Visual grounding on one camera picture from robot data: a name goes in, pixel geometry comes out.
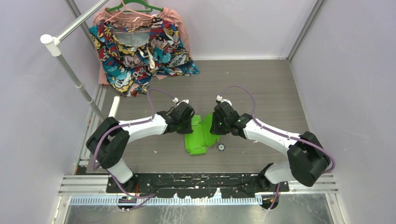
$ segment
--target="white metal pole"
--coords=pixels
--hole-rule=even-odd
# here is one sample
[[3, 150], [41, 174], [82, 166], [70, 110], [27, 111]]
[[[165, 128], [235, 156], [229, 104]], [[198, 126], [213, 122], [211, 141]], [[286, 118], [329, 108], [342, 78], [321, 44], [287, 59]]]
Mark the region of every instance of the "white metal pole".
[[62, 30], [56, 38], [61, 42], [69, 34], [71, 34], [75, 29], [77, 29], [83, 22], [85, 22], [90, 16], [92, 16], [98, 9], [104, 6], [109, 0], [100, 0], [94, 6], [92, 6], [88, 11], [77, 17], [69, 26]]
[[64, 67], [66, 70], [67, 74], [69, 75], [70, 79], [73, 81], [74, 85], [76, 88], [80, 91], [81, 95], [83, 95], [84, 99], [88, 102], [88, 104], [91, 106], [95, 114], [98, 116], [98, 118], [103, 121], [105, 119], [105, 116], [103, 116], [102, 112], [98, 108], [98, 106], [95, 104], [95, 101], [91, 98], [89, 93], [86, 91], [84, 85], [80, 82], [76, 74], [74, 73], [73, 69], [71, 69], [70, 65], [67, 63], [65, 58], [63, 57], [60, 49], [58, 48], [59, 40], [56, 37], [52, 37], [51, 35], [45, 34], [42, 35], [40, 38], [41, 43], [43, 43], [48, 51], [54, 56], [60, 64]]
[[92, 16], [98, 9], [104, 6], [109, 0], [100, 0], [94, 6], [92, 6], [88, 11], [81, 14], [77, 17], [69, 26], [67, 26], [64, 30], [62, 30], [56, 37], [48, 34], [44, 34], [41, 36], [40, 41], [43, 43], [48, 51], [52, 54], [52, 56], [56, 57], [57, 60], [61, 63], [61, 65], [66, 70], [70, 79], [73, 81], [76, 88], [83, 95], [84, 99], [89, 103], [95, 114], [98, 118], [103, 121], [105, 116], [103, 116], [102, 112], [96, 105], [95, 101], [93, 101], [92, 97], [85, 90], [84, 85], [80, 82], [73, 69], [71, 69], [70, 65], [67, 63], [65, 58], [62, 56], [58, 45], [62, 40], [64, 40], [69, 34], [71, 34], [74, 30], [76, 30], [81, 24], [83, 24], [90, 16]]

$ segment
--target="light purple wall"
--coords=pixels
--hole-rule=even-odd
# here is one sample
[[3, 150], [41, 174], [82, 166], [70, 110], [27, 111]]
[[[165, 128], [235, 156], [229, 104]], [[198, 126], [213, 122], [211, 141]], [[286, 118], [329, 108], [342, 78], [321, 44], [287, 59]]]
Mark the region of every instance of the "light purple wall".
[[[0, 222], [47, 224], [64, 174], [71, 174], [88, 104], [40, 43], [74, 18], [62, 0], [4, 1], [0, 7]], [[76, 30], [60, 49], [90, 94], [99, 63]]]
[[[85, 11], [97, 0], [75, 0]], [[316, 0], [146, 0], [176, 10], [197, 59], [286, 58]], [[107, 7], [119, 5], [110, 0]], [[128, 4], [139, 9], [137, 4]]]
[[395, 223], [396, 1], [328, 0], [292, 60], [354, 224]]

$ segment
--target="gray tabletop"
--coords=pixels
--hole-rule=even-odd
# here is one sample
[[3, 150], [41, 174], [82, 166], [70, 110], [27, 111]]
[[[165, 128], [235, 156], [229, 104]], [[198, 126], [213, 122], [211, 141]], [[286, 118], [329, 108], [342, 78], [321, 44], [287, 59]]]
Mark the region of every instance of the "gray tabletop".
[[[196, 61], [201, 73], [192, 77], [167, 77], [150, 81], [150, 87], [160, 88], [179, 99], [189, 99], [195, 114], [205, 115], [213, 111], [216, 96], [230, 85], [242, 85], [249, 89], [257, 102], [256, 117], [277, 128], [295, 133], [308, 130], [305, 115], [286, 60], [227, 60]], [[114, 96], [109, 87], [102, 111], [108, 114]], [[156, 111], [174, 106], [171, 99], [152, 92]], [[252, 101], [240, 89], [229, 89], [224, 98], [231, 100], [239, 113], [251, 113]], [[145, 95], [121, 98], [118, 120], [148, 117], [151, 108]], [[217, 143], [204, 155], [191, 156], [184, 147], [184, 136], [169, 133], [149, 136], [127, 145], [123, 159], [134, 172], [260, 172], [270, 162], [282, 162], [286, 157], [261, 143], [254, 143], [231, 134], [221, 136], [219, 143], [225, 151], [217, 149]]]

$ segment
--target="green toy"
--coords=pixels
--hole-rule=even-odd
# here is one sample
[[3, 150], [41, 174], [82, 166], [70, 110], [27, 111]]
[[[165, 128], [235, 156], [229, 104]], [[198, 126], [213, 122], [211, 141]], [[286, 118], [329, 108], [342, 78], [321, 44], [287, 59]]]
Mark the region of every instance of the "green toy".
[[200, 115], [192, 117], [191, 128], [193, 133], [184, 135], [185, 147], [190, 155], [205, 154], [206, 147], [210, 147], [219, 141], [219, 135], [210, 133], [212, 119], [212, 114], [208, 114], [204, 121], [201, 121]]

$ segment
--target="clothes hanger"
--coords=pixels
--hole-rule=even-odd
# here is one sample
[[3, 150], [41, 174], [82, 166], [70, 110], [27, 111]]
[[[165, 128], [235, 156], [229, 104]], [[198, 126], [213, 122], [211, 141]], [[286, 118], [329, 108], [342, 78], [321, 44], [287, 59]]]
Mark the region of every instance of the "clothes hanger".
[[116, 17], [118, 14], [121, 14], [122, 12], [125, 12], [125, 9], [127, 9], [127, 10], [129, 10], [130, 12], [133, 12], [133, 13], [137, 13], [137, 14], [140, 14], [140, 15], [144, 15], [144, 16], [148, 16], [150, 18], [153, 18], [153, 16], [151, 16], [151, 15], [139, 13], [137, 11], [134, 11], [134, 10], [130, 9], [130, 8], [127, 8], [127, 6], [126, 6], [127, 3], [125, 3], [125, 1], [130, 1], [130, 0], [122, 0], [121, 1], [122, 10], [119, 13], [117, 13], [117, 14], [113, 15], [112, 17], [108, 18], [104, 22], [107, 22], [107, 21], [111, 20], [112, 18]]
[[158, 8], [158, 7], [155, 7], [155, 6], [151, 6], [151, 5], [147, 4], [143, 0], [123, 0], [123, 1], [121, 1], [121, 4], [119, 4], [118, 6], [110, 8], [110, 9], [108, 9], [106, 11], [107, 12], [111, 12], [111, 11], [114, 11], [114, 10], [119, 10], [120, 8], [124, 7], [124, 5], [126, 5], [128, 3], [138, 3], [138, 4], [141, 4], [141, 5], [145, 6], [145, 7], [147, 7], [147, 8], [150, 8], [149, 10], [140, 10], [138, 12], [152, 12], [153, 9], [161, 11], [161, 12], [163, 11], [163, 8]]

